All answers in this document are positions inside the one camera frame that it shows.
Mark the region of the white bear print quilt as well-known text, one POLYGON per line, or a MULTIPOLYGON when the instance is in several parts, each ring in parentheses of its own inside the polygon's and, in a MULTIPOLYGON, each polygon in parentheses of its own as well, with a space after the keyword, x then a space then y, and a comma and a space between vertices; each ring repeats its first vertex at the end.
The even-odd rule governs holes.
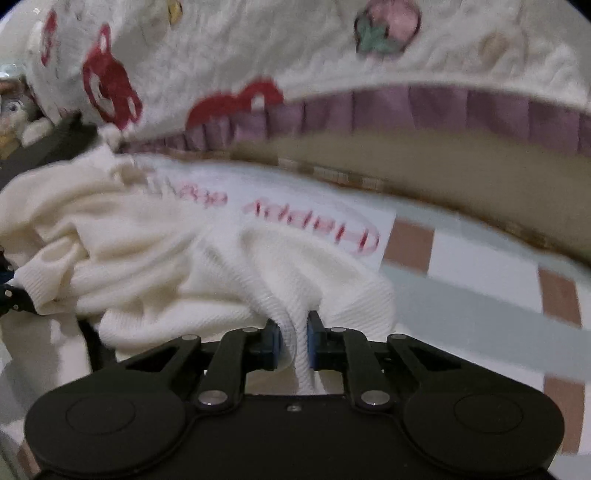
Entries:
POLYGON ((548 1, 57 1, 26 75, 50 119, 136 144, 474 128, 588 155, 589 69, 548 1))

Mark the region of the cream white knit sweater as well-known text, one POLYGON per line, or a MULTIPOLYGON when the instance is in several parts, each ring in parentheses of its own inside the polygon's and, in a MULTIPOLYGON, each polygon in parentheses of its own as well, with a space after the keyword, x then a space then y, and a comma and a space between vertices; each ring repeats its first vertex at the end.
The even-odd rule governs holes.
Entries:
POLYGON ((325 394, 308 364, 308 313, 380 340, 394 331, 392 284, 293 227, 180 200, 126 156, 96 151, 22 174, 1 192, 1 244, 34 312, 8 314, 3 341, 37 393, 90 373, 77 321, 127 358, 171 339, 205 341, 267 320, 283 335, 255 394, 325 394))

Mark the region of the plush bunny toy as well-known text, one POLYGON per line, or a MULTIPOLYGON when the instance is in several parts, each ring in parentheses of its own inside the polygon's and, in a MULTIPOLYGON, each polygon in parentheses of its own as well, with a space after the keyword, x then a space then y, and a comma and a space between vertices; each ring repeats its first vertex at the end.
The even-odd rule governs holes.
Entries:
POLYGON ((21 79, 1 80, 1 160, 46 137, 53 123, 40 109, 21 79))

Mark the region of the beige bed base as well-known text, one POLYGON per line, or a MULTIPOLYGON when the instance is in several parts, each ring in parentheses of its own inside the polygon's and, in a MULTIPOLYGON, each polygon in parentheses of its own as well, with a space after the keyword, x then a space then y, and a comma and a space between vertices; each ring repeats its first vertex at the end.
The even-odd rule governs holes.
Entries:
POLYGON ((394 193, 590 262, 590 160, 469 131, 360 131, 235 143, 233 157, 287 159, 381 180, 394 193))

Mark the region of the checkered panda cartoon rug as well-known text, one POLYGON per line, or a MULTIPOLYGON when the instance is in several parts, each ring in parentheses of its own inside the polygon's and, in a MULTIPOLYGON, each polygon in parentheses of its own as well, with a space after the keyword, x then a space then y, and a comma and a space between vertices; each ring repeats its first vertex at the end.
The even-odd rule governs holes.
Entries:
MULTIPOLYGON (((397 198, 355 193, 242 162, 130 158, 150 185, 199 206, 296 228, 387 279, 394 332, 407 333, 550 395, 566 435, 552 470, 590 475, 590 272, 493 230, 397 198)), ((37 393, 1 330, 1 449, 32 472, 25 412, 37 393)))

